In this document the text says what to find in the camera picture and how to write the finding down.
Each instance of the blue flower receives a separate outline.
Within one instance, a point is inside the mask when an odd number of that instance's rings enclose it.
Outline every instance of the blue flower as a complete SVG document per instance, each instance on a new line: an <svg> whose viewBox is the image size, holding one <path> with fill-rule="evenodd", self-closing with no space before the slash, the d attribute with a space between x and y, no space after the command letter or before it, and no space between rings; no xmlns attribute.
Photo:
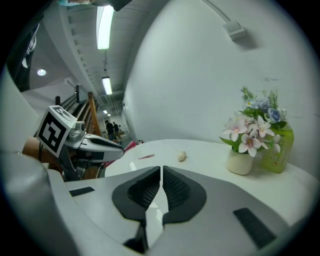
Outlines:
<svg viewBox="0 0 320 256"><path fill-rule="evenodd" d="M257 108L261 110L263 113L267 113L268 109L270 108L270 102L267 97L265 98L258 98L256 100Z"/></svg>
<svg viewBox="0 0 320 256"><path fill-rule="evenodd" d="M274 108L268 109L268 115L269 119L274 123L280 122L281 120L280 112Z"/></svg>

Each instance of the plastic bottle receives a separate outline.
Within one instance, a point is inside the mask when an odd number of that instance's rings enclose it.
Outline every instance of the plastic bottle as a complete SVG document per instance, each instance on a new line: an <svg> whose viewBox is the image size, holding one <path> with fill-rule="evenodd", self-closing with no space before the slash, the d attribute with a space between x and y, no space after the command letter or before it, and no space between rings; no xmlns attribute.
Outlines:
<svg viewBox="0 0 320 256"><path fill-rule="evenodd" d="M275 152L274 148L266 150L262 157L262 166L269 172L280 174L285 169L294 144L294 131L289 124L287 124L281 130L273 128L272 130L275 134L280 135L280 141L278 144L281 151L280 153L277 153Z"/></svg>

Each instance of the white table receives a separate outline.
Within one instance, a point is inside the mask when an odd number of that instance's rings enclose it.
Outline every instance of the white table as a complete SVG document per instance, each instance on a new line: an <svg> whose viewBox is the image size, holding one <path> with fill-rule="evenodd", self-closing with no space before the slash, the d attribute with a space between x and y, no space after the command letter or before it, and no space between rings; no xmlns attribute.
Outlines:
<svg viewBox="0 0 320 256"><path fill-rule="evenodd" d="M287 164L275 174L255 164L247 176L225 168L230 146L221 143L184 139L164 139L140 144L129 150L105 170L105 177L151 166L171 166L236 184L277 212L290 226L305 217L317 199L319 181L304 170ZM183 162L177 152L186 151ZM146 155L154 157L138 159Z"/></svg>

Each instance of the flower vase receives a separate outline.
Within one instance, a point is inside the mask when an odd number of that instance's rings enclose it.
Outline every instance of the flower vase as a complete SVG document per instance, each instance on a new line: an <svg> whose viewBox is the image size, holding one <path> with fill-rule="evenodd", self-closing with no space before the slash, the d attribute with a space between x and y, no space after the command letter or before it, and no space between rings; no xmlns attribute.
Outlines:
<svg viewBox="0 0 320 256"><path fill-rule="evenodd" d="M249 154L238 153L231 149L225 167L234 174L247 175L252 169L253 161L254 158Z"/></svg>

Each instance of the flower bouquet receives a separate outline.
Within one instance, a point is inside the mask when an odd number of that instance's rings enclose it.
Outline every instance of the flower bouquet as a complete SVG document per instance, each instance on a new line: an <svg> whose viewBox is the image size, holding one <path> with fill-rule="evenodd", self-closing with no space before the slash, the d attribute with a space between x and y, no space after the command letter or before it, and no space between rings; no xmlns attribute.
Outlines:
<svg viewBox="0 0 320 256"><path fill-rule="evenodd" d="M281 151L278 144L280 135L275 135L271 128L280 130L286 126L287 111L278 106L278 92L272 90L267 95L267 92L263 91L263 97L253 95L247 87L243 87L241 92L243 93L243 109L234 112L235 117L229 118L227 124L224 125L225 129L222 132L228 134L229 139L220 137L224 143L232 146L233 152L230 152L229 158L231 155L238 159L239 155L247 155L242 158L252 163L252 159L248 157L255 157L257 152L263 149L274 148L279 153Z"/></svg>

